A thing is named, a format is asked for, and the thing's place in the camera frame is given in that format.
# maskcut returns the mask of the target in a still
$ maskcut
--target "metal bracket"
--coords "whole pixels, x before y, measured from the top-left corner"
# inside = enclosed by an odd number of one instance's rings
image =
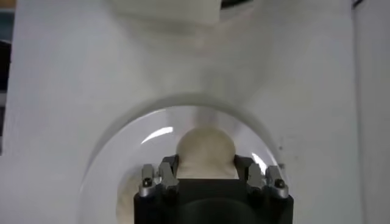
[[[154,168],[151,164],[145,164],[142,168],[142,182],[138,186],[138,193],[140,197],[150,197],[154,194],[155,189]]]
[[[263,190],[266,186],[266,180],[261,173],[261,169],[256,163],[252,163],[248,168],[248,180],[246,182],[249,186]]]
[[[271,190],[271,195],[275,198],[288,198],[288,185],[280,175],[277,166],[268,166],[266,170],[267,185]]]
[[[169,188],[176,188],[179,181],[175,178],[172,173],[171,166],[169,163],[161,163],[158,168],[158,174],[161,176],[161,185],[164,190]]]

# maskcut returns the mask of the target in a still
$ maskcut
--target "white background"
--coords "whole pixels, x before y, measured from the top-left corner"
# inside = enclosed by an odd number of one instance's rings
[[[18,1],[0,223],[76,223],[93,152],[140,108],[181,93],[263,123],[283,147],[296,223],[362,223],[350,1],[265,1],[207,34],[114,11]]]
[[[369,0],[356,11],[358,94],[366,223],[388,223],[390,196],[390,1]]]

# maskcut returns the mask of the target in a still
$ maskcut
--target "beige dough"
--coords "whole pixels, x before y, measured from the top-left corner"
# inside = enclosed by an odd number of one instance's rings
[[[212,127],[192,129],[180,140],[176,152],[180,158],[177,178],[238,178],[233,163],[234,143],[221,130]],[[118,194],[116,218],[119,224],[133,223],[133,196],[140,181],[140,177],[131,177]]]

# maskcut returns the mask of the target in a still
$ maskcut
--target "white table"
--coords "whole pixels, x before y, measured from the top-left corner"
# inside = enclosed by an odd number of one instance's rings
[[[350,1],[266,1],[252,22],[211,40],[151,37],[103,0],[19,0],[0,223],[77,223],[92,152],[180,93],[263,123],[283,147],[296,223],[362,223]]]

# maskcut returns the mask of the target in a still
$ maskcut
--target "white wall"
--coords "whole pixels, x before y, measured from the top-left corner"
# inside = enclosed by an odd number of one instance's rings
[[[364,2],[355,19],[366,223],[389,223],[390,1]]]

